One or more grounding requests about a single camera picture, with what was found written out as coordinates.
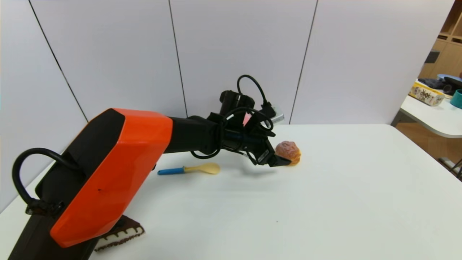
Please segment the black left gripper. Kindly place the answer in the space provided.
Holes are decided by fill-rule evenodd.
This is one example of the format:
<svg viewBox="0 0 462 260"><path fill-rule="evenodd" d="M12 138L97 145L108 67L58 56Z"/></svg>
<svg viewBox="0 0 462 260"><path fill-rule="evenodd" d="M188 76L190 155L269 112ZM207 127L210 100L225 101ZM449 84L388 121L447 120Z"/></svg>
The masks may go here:
<svg viewBox="0 0 462 260"><path fill-rule="evenodd" d="M279 167L292 163L291 160L276 155L266 135L225 130L223 148L246 156L254 165L268 164L270 167Z"/></svg>

